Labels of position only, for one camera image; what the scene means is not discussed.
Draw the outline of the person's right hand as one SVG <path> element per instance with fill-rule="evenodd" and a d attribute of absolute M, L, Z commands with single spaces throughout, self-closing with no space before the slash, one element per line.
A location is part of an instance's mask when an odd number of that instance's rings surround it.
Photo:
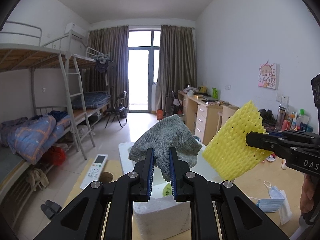
<path fill-rule="evenodd" d="M 315 186 L 311 181 L 311 176 L 305 174 L 302 185 L 302 194 L 300 197 L 300 210 L 302 213 L 308 213 L 313 209 Z"/>

